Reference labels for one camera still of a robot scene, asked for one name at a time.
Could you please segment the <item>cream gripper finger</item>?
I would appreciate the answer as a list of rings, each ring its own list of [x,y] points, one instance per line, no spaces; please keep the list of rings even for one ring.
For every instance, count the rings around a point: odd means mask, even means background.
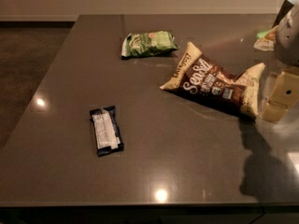
[[[280,121],[299,101],[299,67],[283,69],[277,75],[273,90],[267,98],[262,118],[269,122]]]

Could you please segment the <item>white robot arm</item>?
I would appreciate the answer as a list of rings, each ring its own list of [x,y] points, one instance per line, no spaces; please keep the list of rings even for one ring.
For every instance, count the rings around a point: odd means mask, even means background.
[[[276,36],[276,61],[286,68],[276,76],[263,107],[262,118],[278,122],[299,100],[299,3],[279,21]]]

